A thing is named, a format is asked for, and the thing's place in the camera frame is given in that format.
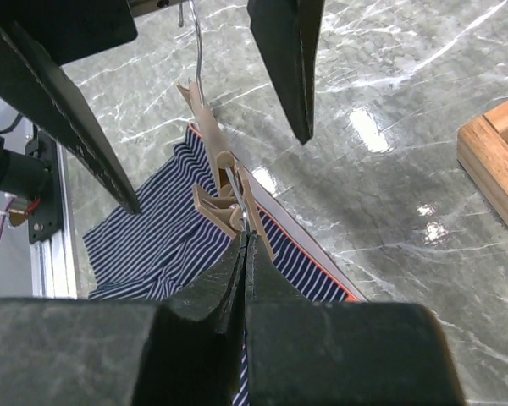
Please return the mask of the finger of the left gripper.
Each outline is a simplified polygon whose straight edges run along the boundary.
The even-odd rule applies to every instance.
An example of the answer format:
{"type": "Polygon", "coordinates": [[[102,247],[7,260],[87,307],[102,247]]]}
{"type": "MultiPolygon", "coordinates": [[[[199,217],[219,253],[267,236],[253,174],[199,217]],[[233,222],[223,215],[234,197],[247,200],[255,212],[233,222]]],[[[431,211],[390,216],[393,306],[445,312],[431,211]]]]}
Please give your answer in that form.
{"type": "Polygon", "coordinates": [[[127,211],[135,191],[79,88],[18,24],[0,23],[0,97],[82,163],[127,211]]]}
{"type": "Polygon", "coordinates": [[[250,0],[251,33],[294,133],[314,133],[315,68],[324,0],[250,0]]]}

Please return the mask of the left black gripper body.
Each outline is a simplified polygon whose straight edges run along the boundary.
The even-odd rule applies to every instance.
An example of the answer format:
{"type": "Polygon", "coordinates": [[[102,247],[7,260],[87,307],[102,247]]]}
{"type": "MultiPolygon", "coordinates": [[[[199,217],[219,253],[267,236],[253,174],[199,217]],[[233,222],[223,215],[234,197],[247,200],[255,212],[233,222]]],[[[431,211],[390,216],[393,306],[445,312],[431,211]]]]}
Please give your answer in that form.
{"type": "Polygon", "coordinates": [[[113,0],[0,1],[0,25],[19,25],[63,65],[133,41],[129,4],[113,0]]]}

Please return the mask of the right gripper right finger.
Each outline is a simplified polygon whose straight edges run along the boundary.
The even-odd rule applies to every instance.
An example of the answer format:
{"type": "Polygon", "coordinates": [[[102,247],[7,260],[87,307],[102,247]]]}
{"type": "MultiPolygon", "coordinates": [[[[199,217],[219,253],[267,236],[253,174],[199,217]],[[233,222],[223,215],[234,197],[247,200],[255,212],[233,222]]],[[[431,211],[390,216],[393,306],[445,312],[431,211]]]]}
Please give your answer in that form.
{"type": "Polygon", "coordinates": [[[434,314],[420,304],[313,302],[246,248],[248,392],[254,405],[463,405],[434,314]]]}

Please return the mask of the striped navy underwear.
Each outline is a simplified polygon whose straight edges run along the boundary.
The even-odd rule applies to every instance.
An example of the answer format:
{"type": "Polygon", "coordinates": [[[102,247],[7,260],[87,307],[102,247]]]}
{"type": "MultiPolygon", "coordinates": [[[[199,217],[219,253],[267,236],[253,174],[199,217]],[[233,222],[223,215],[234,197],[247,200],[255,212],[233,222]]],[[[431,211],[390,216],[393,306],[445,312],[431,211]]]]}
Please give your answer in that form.
{"type": "MultiPolygon", "coordinates": [[[[142,214],[133,216],[117,207],[84,235],[97,283],[89,299],[162,301],[218,262],[233,238],[194,207],[194,184],[217,195],[201,135],[191,123],[171,158],[137,190],[142,214]]],[[[283,222],[268,209],[259,207],[258,212],[273,263],[294,288],[315,302],[358,301],[356,294],[300,247],[297,238],[285,232],[283,222]]],[[[166,335],[157,326],[143,354],[144,367],[162,367],[158,355],[185,360],[186,350],[157,343],[166,335]]]]}

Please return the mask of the wooden clip hanger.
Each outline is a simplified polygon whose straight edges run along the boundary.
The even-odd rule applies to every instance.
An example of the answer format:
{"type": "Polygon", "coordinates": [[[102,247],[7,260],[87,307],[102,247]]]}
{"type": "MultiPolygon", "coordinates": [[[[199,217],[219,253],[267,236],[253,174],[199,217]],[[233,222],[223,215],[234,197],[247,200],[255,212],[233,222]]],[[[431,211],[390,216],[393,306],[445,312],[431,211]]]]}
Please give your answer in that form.
{"type": "Polygon", "coordinates": [[[211,196],[198,184],[192,187],[195,208],[231,238],[241,231],[254,231],[265,244],[269,258],[274,258],[268,236],[262,225],[243,164],[231,152],[202,88],[203,43],[201,24],[194,2],[188,2],[196,32],[196,79],[187,86],[176,85],[194,114],[203,141],[209,167],[217,188],[211,196]]]}

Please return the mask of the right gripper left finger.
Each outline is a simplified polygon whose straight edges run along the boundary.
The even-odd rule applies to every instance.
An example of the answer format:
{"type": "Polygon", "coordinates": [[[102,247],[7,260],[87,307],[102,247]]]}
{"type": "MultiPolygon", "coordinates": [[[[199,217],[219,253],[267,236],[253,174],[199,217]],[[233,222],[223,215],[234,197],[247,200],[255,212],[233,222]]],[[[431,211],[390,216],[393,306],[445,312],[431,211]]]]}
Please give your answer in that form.
{"type": "Polygon", "coordinates": [[[0,298],[0,405],[229,405],[240,390],[246,237],[176,294],[0,298]]]}

